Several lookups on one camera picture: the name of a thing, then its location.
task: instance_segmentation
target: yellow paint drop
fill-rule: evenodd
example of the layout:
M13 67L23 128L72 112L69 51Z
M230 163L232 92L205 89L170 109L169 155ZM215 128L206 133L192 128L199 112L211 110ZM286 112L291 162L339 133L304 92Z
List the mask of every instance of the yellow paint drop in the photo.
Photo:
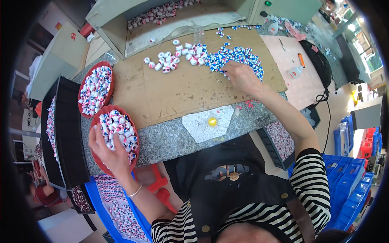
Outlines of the yellow paint drop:
M216 126L216 125L217 125L217 120L216 120L216 118L211 117L210 119L208 119L208 125L210 125L211 127Z

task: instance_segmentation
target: bracelet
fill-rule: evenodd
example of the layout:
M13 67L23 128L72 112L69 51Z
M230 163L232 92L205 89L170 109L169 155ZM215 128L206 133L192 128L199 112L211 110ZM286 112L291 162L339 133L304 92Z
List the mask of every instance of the bracelet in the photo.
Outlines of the bracelet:
M135 196L140 191L141 188L142 188L142 183L140 184L140 187L138 188L138 190L134 194L127 195L127 197L131 198L131 197Z

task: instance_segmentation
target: black apron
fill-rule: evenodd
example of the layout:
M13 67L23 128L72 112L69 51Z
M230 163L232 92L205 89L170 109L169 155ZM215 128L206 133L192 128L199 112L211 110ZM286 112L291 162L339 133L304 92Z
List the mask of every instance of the black apron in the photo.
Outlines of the black apron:
M211 237L216 241L233 210L251 203L288 206L302 234L301 219L305 222L308 217L311 236L303 238L306 243L314 239L312 221L292 185L265 174L265 162L248 134L164 164L176 194L191 202L199 242L211 242Z

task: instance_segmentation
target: pink tag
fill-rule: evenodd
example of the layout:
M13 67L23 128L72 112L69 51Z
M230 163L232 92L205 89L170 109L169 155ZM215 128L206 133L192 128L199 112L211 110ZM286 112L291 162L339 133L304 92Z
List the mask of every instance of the pink tag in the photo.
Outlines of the pink tag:
M317 47L316 46L312 46L312 50L314 50L316 53L317 53L317 51L319 50L319 49L317 49Z

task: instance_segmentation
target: pink tissue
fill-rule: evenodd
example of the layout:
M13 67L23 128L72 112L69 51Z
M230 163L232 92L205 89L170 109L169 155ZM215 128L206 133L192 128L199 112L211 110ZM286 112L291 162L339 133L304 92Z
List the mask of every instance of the pink tissue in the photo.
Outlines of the pink tissue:
M285 27L290 30L292 36L296 37L296 41L305 40L307 37L307 34L300 34L288 21L285 21Z

